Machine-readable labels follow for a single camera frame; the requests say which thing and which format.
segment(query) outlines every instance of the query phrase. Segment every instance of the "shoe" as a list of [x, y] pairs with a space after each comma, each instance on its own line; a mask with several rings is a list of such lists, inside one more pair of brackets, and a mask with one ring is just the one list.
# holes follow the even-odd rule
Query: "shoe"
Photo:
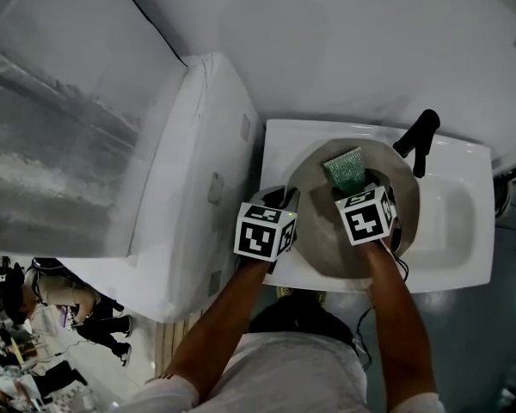
[[126, 352], [119, 356], [119, 358], [122, 362], [122, 366], [128, 367], [128, 364], [130, 364], [130, 355], [132, 354], [132, 346], [127, 342], [125, 342], [124, 344], [127, 346]]
[[313, 291], [313, 295], [316, 297], [317, 303], [320, 305], [323, 305], [327, 298], [327, 293], [325, 291]]
[[86, 379], [78, 372], [78, 370], [72, 371], [75, 374], [75, 380], [78, 381], [80, 384], [84, 385], [85, 387], [88, 387], [88, 382]]
[[124, 334], [125, 338], [130, 338], [130, 336], [132, 335], [133, 320], [132, 320], [132, 316], [130, 316], [130, 315], [126, 315], [126, 316], [128, 317], [128, 330], [125, 330], [122, 333]]
[[282, 299], [283, 297], [288, 297], [289, 295], [292, 295], [292, 288], [277, 286], [276, 292], [277, 298]]

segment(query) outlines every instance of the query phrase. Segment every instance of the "white panel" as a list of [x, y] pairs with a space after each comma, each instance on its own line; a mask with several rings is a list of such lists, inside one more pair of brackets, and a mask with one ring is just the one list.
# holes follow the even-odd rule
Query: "white panel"
[[516, 151], [516, 0], [139, 0], [190, 52], [225, 53], [263, 117], [410, 125]]
[[[127, 259], [62, 259], [99, 291], [159, 322], [210, 304], [233, 273], [237, 212], [263, 129], [241, 80], [217, 54], [188, 60]], [[240, 130], [250, 121], [249, 139]], [[214, 173], [220, 203], [208, 200]]]

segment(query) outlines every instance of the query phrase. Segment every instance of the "white sink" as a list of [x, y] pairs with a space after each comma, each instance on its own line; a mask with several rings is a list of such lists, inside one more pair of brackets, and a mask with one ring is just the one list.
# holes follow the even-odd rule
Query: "white sink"
[[[261, 188], [285, 185], [293, 171], [331, 139], [375, 139], [393, 144], [405, 130], [360, 124], [269, 120]], [[412, 167], [414, 153], [406, 162]], [[418, 179], [421, 212], [415, 241], [402, 259], [413, 293], [489, 282], [495, 234], [493, 175], [488, 148], [436, 135], [427, 174]], [[296, 249], [285, 253], [265, 283], [335, 292], [360, 292], [370, 279], [319, 274]]]

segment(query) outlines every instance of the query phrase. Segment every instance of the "wrist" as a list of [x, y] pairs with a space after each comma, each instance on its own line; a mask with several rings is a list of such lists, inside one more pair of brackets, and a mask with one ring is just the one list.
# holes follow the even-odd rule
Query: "wrist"
[[259, 260], [252, 257], [240, 256], [239, 261], [236, 265], [236, 270], [249, 269], [249, 268], [265, 268], [269, 269], [270, 262], [266, 260]]
[[235, 276], [239, 277], [239, 280], [259, 281], [262, 283], [270, 267], [270, 262], [250, 258], [239, 264]]
[[390, 256], [389, 252], [381, 243], [364, 243], [359, 246], [359, 250], [371, 266], [379, 260], [386, 258], [386, 256]]

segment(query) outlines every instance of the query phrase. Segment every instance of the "person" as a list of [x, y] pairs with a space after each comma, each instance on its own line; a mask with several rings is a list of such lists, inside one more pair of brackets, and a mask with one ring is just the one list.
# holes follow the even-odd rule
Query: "person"
[[88, 385], [86, 379], [67, 361], [61, 361], [42, 376], [5, 371], [0, 375], [0, 400], [17, 410], [22, 409], [23, 405], [31, 410], [34, 408], [33, 399], [46, 398], [75, 381]]
[[132, 317], [114, 317], [109, 300], [92, 287], [63, 275], [36, 274], [35, 269], [29, 269], [22, 283], [14, 274], [6, 278], [3, 305], [8, 317], [16, 324], [23, 324], [33, 316], [40, 303], [69, 306], [76, 312], [76, 324], [72, 327], [78, 335], [111, 349], [120, 358], [122, 366], [126, 367], [132, 346], [127, 342], [117, 342], [111, 334], [119, 332], [129, 337], [132, 333]]
[[[427, 333], [393, 257], [380, 243], [360, 250], [372, 274], [388, 410], [443, 412]], [[165, 374], [116, 413], [369, 411], [350, 329], [306, 291], [282, 297], [249, 323], [270, 265], [244, 263], [183, 338]]]

